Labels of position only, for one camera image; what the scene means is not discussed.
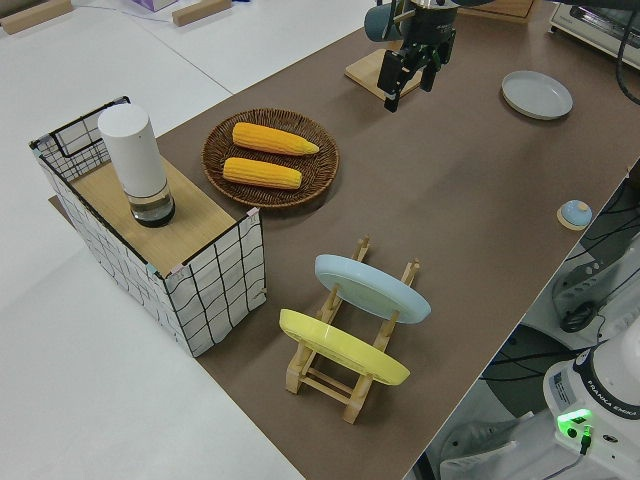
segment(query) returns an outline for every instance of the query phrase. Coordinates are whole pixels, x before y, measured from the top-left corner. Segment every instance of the light blue plate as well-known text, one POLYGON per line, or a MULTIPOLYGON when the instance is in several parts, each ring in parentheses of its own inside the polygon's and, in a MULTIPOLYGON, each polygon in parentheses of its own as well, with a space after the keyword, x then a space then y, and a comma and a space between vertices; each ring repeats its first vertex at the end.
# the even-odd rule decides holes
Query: light blue plate
POLYGON ((419 323, 431 313, 429 302, 414 289, 350 258, 319 255, 316 277, 328 290, 337 284, 338 296, 343 300, 387 320, 398 311, 398 323, 419 323))

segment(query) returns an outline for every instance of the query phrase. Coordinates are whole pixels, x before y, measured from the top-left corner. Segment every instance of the yellow plate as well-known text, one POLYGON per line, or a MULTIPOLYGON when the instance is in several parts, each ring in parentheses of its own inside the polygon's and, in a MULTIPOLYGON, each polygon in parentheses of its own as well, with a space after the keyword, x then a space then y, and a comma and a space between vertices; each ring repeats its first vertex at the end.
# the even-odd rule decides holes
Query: yellow plate
POLYGON ((409 376, 409 370, 386 353, 302 313, 280 310, 280 328, 320 355, 380 383, 400 385, 409 376))

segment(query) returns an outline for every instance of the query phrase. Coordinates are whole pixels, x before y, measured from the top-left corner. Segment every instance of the yellow corn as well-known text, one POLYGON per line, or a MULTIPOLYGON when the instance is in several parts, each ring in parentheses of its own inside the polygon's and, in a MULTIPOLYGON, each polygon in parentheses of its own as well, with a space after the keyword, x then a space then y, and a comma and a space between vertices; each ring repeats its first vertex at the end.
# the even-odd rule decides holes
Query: yellow corn
POLYGON ((233 143, 239 147, 284 155, 307 155, 320 150, 299 135, 246 122, 234 125, 233 143))
POLYGON ((234 183, 286 190, 300 188, 302 183, 302 173, 298 170, 240 157, 227 158, 222 169, 222 177, 234 183))

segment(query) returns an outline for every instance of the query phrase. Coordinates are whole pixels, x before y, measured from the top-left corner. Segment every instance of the wooden stand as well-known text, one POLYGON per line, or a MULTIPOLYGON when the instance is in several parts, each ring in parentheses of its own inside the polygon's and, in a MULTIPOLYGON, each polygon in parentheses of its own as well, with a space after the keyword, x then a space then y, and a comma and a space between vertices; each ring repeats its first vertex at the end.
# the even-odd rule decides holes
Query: wooden stand
POLYGON ((235 220, 164 160, 167 181, 176 202, 176 213, 168 225, 147 228, 131 215, 111 162, 105 163, 72 182, 93 208, 163 277, 183 263, 235 220))
MULTIPOLYGON (((384 100, 386 98, 384 92, 378 88, 377 85, 385 51, 386 50, 383 48, 376 50, 357 62, 352 63, 344 71, 344 74, 347 77, 358 85, 369 90, 380 100, 384 100)), ((420 85, 421 78, 422 73, 416 73, 413 78, 407 82, 407 85, 402 89, 402 92, 400 92, 400 98, 410 91, 415 90, 420 85)))
POLYGON ((12 35, 72 10, 71 0, 49 0, 41 5, 4 17, 0 19, 0 23, 2 23, 4 31, 12 35))
MULTIPOLYGON (((369 237, 358 241, 356 251, 351 256, 353 260, 361 262, 369 249, 369 237)), ((409 262, 402 275, 402 282, 411 285, 416 272, 420 268, 420 262, 414 259, 409 262)), ((342 299, 338 297, 338 286, 334 286, 329 296, 325 300, 322 308, 316 314, 316 319, 331 325, 335 319, 338 309, 342 304, 342 299)), ((389 320, 382 320, 378 334, 373 342, 373 346, 384 352, 389 344, 389 339, 396 325, 398 312, 395 312, 389 320)), ((286 374, 286 388, 293 394, 297 394, 300 386, 305 383, 316 390, 338 400, 345 405, 342 414, 343 420, 353 424, 364 405, 369 389, 373 383, 371 375, 360 375, 355 386, 348 387, 342 382, 326 375, 312 365, 316 358, 316 353, 302 343, 298 344, 298 349, 289 362, 286 374)))
POLYGON ((176 10, 171 15, 178 27, 231 8, 231 0, 201 0, 199 3, 176 10))

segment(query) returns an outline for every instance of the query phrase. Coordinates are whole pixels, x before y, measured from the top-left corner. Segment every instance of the brown table mat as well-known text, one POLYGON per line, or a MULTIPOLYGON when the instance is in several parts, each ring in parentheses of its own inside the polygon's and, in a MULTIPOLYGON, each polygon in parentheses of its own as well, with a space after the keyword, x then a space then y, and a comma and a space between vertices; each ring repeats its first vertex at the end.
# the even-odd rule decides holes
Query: brown table mat
MULTIPOLYGON (((219 122, 290 109, 337 142, 341 165, 325 203, 264 217, 267 303, 198 359, 306 477, 401 478, 578 241, 556 210, 576 198, 598 211, 638 158, 640 108, 619 92, 613 60, 547 33, 551 10, 538 5, 528 25, 459 15, 433 92, 407 95, 395 114, 343 74, 379 48, 358 31, 159 139, 163 155, 236 218, 246 208, 208 184, 200 165, 219 122), (516 70, 561 81, 574 99, 569 116, 543 122, 513 111, 500 84, 516 70), (368 263, 387 273, 422 261, 414 287, 433 313, 398 325, 388 353, 412 374, 398 387, 374 385, 352 426, 331 398, 285 391, 296 344, 278 312, 314 314, 326 294, 315 256, 348 256, 364 234, 368 263)), ((637 75, 627 77, 637 88, 637 75)), ((378 322, 343 308, 335 325, 373 340, 378 322)))

